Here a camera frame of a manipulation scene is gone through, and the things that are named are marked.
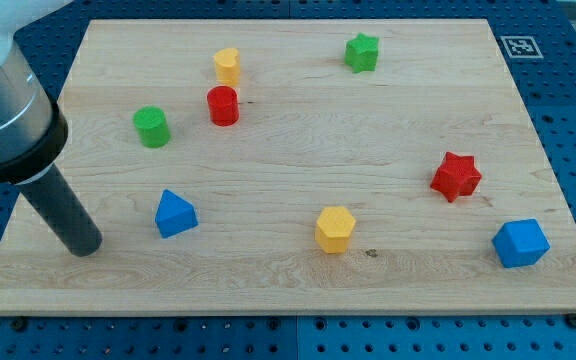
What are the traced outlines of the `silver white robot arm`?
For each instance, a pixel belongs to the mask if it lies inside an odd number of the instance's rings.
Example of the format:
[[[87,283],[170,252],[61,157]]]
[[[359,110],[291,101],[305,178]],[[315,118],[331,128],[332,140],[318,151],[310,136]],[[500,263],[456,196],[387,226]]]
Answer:
[[[68,3],[0,0],[0,182],[43,175],[64,148],[68,129],[14,41],[14,34]]]

